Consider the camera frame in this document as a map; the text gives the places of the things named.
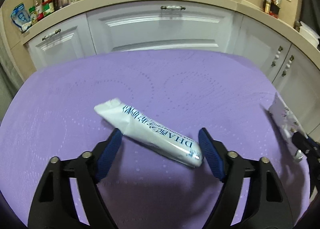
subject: blue gripper pad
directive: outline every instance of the blue gripper pad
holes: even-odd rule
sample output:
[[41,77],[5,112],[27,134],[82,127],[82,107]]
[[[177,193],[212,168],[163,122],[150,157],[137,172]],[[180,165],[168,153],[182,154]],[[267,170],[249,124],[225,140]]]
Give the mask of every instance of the blue gripper pad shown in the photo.
[[118,130],[105,147],[100,158],[97,160],[97,173],[95,178],[99,182],[101,179],[105,178],[111,168],[113,160],[116,157],[116,154],[119,150],[122,140],[122,133]]
[[222,158],[218,154],[216,148],[213,146],[211,140],[208,138],[203,129],[199,131],[198,138],[202,153],[207,159],[207,162],[213,175],[220,181],[222,181],[226,176],[224,172],[224,163]]

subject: spice jar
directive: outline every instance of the spice jar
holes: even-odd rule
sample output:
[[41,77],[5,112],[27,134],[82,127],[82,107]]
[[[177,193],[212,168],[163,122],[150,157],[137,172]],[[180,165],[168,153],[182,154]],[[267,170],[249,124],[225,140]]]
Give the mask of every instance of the spice jar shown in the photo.
[[37,20],[38,14],[37,14],[36,8],[34,6],[29,8],[29,13],[30,13],[31,23],[32,25],[35,25],[38,22]]
[[54,6],[52,0],[48,0],[42,3],[43,7],[43,15],[44,17],[48,16],[49,14],[52,14],[54,12]]

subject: drawer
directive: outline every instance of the drawer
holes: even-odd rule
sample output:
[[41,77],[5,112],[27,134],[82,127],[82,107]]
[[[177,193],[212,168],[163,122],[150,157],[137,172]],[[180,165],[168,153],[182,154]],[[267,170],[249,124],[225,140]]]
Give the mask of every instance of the drawer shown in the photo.
[[179,1],[123,3],[87,13],[97,53],[175,48],[226,52],[234,16],[227,9]]

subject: plastic bag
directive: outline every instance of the plastic bag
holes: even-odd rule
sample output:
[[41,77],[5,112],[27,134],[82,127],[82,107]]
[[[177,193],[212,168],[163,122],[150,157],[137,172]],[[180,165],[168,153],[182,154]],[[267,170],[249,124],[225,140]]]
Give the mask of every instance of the plastic bag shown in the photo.
[[22,33],[28,30],[32,26],[30,15],[24,8],[24,4],[21,3],[16,6],[11,14],[11,19],[15,25],[20,29]]

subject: white tube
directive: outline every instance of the white tube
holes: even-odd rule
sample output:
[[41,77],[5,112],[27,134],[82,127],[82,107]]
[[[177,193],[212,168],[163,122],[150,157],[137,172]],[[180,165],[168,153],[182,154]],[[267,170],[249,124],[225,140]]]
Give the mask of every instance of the white tube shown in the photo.
[[94,110],[123,135],[153,151],[190,167],[201,165],[203,157],[197,142],[164,127],[118,98],[97,105]]

